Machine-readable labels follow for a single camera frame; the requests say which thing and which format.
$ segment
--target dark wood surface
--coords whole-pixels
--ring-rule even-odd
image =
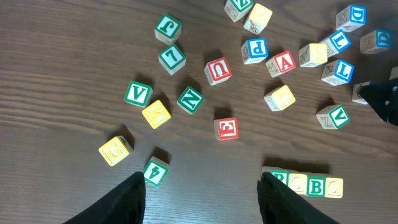
[[[343,199],[307,198],[336,221],[397,223],[398,128],[352,103],[351,91],[387,80],[398,65],[397,50],[359,52],[359,38],[374,29],[397,35],[398,2],[256,2],[274,11],[260,34],[271,56],[290,50],[296,63],[300,47],[333,32],[337,12],[352,2],[366,6],[368,24],[329,60],[356,66],[352,85],[322,82],[323,66],[271,78],[265,63],[243,65],[240,46],[255,35],[243,29],[244,19],[231,21],[223,0],[2,0],[0,223],[64,222],[143,170],[154,149],[170,154],[170,173],[160,189],[147,186],[145,223],[261,223],[263,164],[344,178]],[[166,12],[182,21],[178,45],[187,56],[172,77],[157,58],[166,45],[154,36]],[[233,76],[209,86],[204,64],[220,55]],[[172,119],[153,130],[142,108],[124,102],[131,80],[151,84]],[[272,112],[262,97],[283,83],[297,101]],[[187,85],[205,96],[194,115],[176,105]],[[315,113],[333,102],[351,122],[323,130]],[[239,120],[240,138],[219,142],[213,118],[229,115]],[[128,132],[134,152],[110,167],[98,148]]]

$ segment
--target row of blocks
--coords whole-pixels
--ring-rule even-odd
[[[325,174],[301,173],[278,167],[262,167],[261,174],[270,172],[299,195],[308,197],[342,198],[343,179]]]
[[[133,151],[133,148],[123,136],[116,136],[98,150],[110,166],[115,166],[118,162],[126,158]],[[145,181],[159,188],[168,173],[169,165],[152,156],[144,169]]]

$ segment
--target toy block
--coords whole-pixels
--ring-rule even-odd
[[[153,89],[145,84],[131,81],[124,101],[145,108],[152,96]]]
[[[185,55],[173,44],[159,54],[159,62],[170,75],[178,72],[185,66],[187,59]]]
[[[272,78],[296,68],[296,63],[290,51],[273,56],[266,62],[266,65]]]
[[[342,30],[336,31],[320,43],[326,44],[328,47],[328,58],[344,51],[351,45],[351,41]]]
[[[290,189],[300,195],[307,193],[308,177],[305,174],[289,174],[289,183],[287,184]]]
[[[394,67],[391,69],[390,80],[393,78],[398,78],[398,67]]]
[[[323,129],[339,129],[350,121],[343,105],[327,106],[316,116]]]
[[[159,188],[168,173],[169,165],[152,156],[144,169],[145,182]]]
[[[364,82],[364,83],[356,84],[354,86],[353,97],[352,97],[353,102],[361,103],[361,104],[364,104],[364,105],[368,104],[368,102],[366,102],[366,100],[364,98],[362,98],[362,96],[359,94],[359,92],[361,91],[362,86],[367,86],[367,85],[370,85],[370,84],[371,84],[371,82]]]
[[[377,54],[392,49],[392,32],[390,30],[375,30],[359,40],[362,54]]]
[[[350,5],[336,15],[336,30],[352,32],[366,24],[366,8]]]
[[[326,64],[321,80],[333,86],[349,83],[354,73],[354,65],[341,59]]]
[[[160,100],[155,101],[142,111],[145,119],[153,129],[158,128],[171,118],[170,113]]]
[[[225,58],[220,58],[207,63],[205,67],[205,74],[210,85],[217,85],[225,82],[232,76],[232,71],[229,68],[228,62]]]
[[[118,162],[126,158],[132,150],[132,147],[123,136],[116,136],[101,146],[99,153],[101,153],[110,166],[115,166]]]
[[[325,184],[326,198],[342,198],[343,197],[343,179],[341,178],[326,178]]]
[[[168,14],[164,14],[155,26],[155,37],[167,45],[174,44],[180,37],[181,22]]]
[[[192,87],[188,86],[177,100],[177,105],[189,114],[193,114],[200,107],[205,98]]]
[[[253,7],[252,0],[227,0],[224,10],[236,22],[244,17]]]
[[[250,12],[250,16],[246,19],[243,28],[258,35],[266,28],[271,15],[271,10],[256,3]]]
[[[296,102],[287,85],[273,90],[264,96],[264,100],[272,111],[281,111]]]
[[[307,194],[308,197],[325,197],[326,177],[308,176]]]
[[[268,57],[265,38],[247,40],[241,47],[243,64],[260,63]]]
[[[308,44],[299,50],[300,67],[317,67],[328,61],[326,44]]]
[[[216,139],[220,141],[239,138],[238,119],[225,118],[214,120]]]

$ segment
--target block face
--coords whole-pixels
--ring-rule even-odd
[[[268,8],[256,3],[250,13],[250,20],[259,24],[261,27],[266,27],[271,18],[272,11]]]
[[[342,198],[343,197],[343,179],[326,178],[325,197],[326,198]]]
[[[219,119],[216,120],[216,123],[217,123],[216,132],[218,132],[218,140],[224,141],[224,140],[239,138],[238,119],[236,118]]]
[[[350,121],[348,113],[343,105],[339,105],[329,112],[329,117],[336,128],[341,128]]]
[[[101,146],[99,153],[110,166],[114,166],[129,155],[129,150],[132,148],[127,141],[122,136],[116,136]]]
[[[150,159],[148,164],[144,169],[144,177],[147,183],[150,183],[154,187],[159,188],[166,175],[169,173],[169,167],[165,166],[164,163],[161,163],[153,158]]]
[[[308,197],[325,197],[324,177],[308,177],[307,196]]]
[[[152,126],[152,128],[158,128],[171,118],[170,113],[163,106],[160,100],[155,101],[142,111],[145,119]]]
[[[173,39],[181,28],[181,22],[168,14],[164,14],[157,23],[155,30],[169,39]]]
[[[132,105],[146,107],[152,92],[153,90],[150,86],[131,81],[124,101]]]
[[[204,99],[199,92],[188,86],[178,98],[177,104],[186,112],[193,114],[200,107]]]
[[[278,180],[282,181],[285,185],[287,185],[289,181],[289,172],[284,170],[272,170],[271,174],[278,178]]]
[[[308,178],[305,174],[289,174],[288,186],[299,195],[307,193]]]

